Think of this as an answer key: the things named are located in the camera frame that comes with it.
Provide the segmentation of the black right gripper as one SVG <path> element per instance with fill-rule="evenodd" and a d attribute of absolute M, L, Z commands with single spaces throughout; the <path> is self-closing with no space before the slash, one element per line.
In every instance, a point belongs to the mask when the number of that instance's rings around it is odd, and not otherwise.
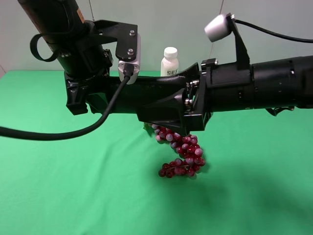
<path fill-rule="evenodd" d="M 185 108 L 185 86 L 189 98 Z M 250 61 L 237 60 L 218 65 L 216 59 L 203 60 L 201 70 L 194 63 L 170 76 L 140 76 L 139 91 L 179 90 L 174 94 L 138 108 L 139 121 L 171 129 L 181 135 L 203 131 L 214 112 L 254 108 L 253 71 Z"/>

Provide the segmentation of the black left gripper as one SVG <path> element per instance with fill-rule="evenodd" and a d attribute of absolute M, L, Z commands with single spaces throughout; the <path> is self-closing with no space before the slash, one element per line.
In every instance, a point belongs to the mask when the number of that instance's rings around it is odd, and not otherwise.
<path fill-rule="evenodd" d="M 64 72 L 67 93 L 66 107 L 73 115 L 88 112 L 88 96 L 109 74 L 112 64 L 113 58 L 109 49 L 93 47 L 75 60 L 71 71 Z"/>

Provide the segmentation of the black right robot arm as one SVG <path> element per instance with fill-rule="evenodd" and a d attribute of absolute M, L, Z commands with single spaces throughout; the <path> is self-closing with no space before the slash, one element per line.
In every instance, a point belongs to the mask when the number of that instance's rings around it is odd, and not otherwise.
<path fill-rule="evenodd" d="M 182 135 L 202 131 L 214 112 L 266 109 L 272 116 L 313 106 L 313 59 L 295 57 L 248 65 L 212 59 L 179 75 L 182 87 L 137 110 L 142 122 Z"/>

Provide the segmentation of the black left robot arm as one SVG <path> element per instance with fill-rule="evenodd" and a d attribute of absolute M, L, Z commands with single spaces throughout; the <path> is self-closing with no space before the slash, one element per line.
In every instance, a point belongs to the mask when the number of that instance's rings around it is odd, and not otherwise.
<path fill-rule="evenodd" d="M 86 97 L 92 82 L 109 72 L 113 63 L 110 50 L 87 43 L 99 35 L 86 21 L 74 0 L 21 0 L 20 6 L 39 33 L 30 42 L 33 56 L 45 62 L 58 60 L 64 69 L 67 104 L 73 115 L 87 113 Z"/>

